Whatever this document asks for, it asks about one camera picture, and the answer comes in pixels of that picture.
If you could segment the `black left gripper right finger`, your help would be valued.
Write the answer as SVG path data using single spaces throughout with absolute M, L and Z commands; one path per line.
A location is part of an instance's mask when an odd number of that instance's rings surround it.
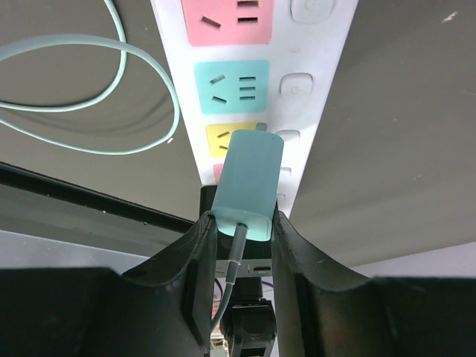
M 271 238 L 281 356 L 473 356 L 475 281 L 369 278 L 274 212 Z

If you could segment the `teal plug adapter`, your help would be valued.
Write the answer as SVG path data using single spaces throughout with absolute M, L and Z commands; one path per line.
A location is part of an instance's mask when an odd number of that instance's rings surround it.
M 231 133 L 211 207 L 221 233 L 231 236 L 244 225 L 247 239 L 270 240 L 283 147 L 265 123 Z

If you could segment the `white multicolour power strip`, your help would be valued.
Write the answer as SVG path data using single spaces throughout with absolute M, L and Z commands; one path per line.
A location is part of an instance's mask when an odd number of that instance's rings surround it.
M 356 1 L 154 1 L 200 181 L 216 184 L 232 133 L 284 140 L 279 208 L 291 213 Z

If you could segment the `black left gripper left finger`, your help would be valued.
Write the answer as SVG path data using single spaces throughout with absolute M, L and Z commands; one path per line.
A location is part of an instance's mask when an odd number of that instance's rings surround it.
M 216 223 L 123 274 L 110 268 L 1 271 L 3 356 L 208 356 Z

